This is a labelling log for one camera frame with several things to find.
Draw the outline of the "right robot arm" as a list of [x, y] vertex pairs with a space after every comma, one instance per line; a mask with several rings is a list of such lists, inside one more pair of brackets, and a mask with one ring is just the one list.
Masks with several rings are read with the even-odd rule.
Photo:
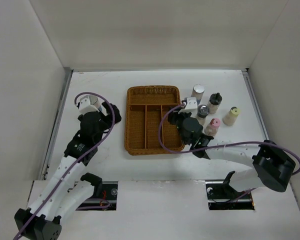
[[175, 125], [181, 141], [190, 146], [200, 159], [225, 160], [248, 167], [245, 171], [232, 170], [225, 177], [222, 192], [228, 198], [239, 192], [267, 187], [285, 192], [296, 167], [295, 161], [269, 140], [233, 146], [203, 133], [203, 126], [190, 113], [173, 111], [168, 122]]

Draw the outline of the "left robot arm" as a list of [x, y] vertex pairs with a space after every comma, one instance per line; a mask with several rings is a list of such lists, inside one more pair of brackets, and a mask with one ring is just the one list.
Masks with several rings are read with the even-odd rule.
[[97, 109], [78, 117], [80, 129], [68, 143], [60, 164], [39, 197], [14, 215], [18, 233], [14, 239], [56, 240], [65, 220], [88, 198], [102, 195], [102, 179], [85, 172], [98, 146], [122, 120], [119, 109], [103, 102], [107, 114]]

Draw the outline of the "silver-lid jar blue label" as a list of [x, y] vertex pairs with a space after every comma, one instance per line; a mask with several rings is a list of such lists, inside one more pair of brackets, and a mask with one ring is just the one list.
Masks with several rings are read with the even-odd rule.
[[90, 95], [89, 98], [90, 98], [90, 103], [94, 107], [96, 107], [99, 112], [103, 112], [103, 107], [102, 107], [102, 104], [101, 104], [99, 98], [95, 95]]
[[203, 94], [205, 92], [205, 87], [201, 84], [196, 84], [192, 88], [191, 97], [196, 98], [196, 102], [198, 105], [200, 105]]

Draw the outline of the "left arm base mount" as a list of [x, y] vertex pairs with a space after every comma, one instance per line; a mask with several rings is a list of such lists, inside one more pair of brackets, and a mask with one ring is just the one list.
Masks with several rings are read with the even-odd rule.
[[102, 187], [95, 190], [93, 195], [86, 199], [77, 211], [115, 211], [117, 209], [119, 183], [106, 181]]

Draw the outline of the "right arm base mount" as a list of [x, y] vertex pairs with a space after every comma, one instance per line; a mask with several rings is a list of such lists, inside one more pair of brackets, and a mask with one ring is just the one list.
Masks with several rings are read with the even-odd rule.
[[237, 192], [231, 186], [222, 183], [206, 184], [208, 208], [211, 211], [254, 210], [250, 190]]

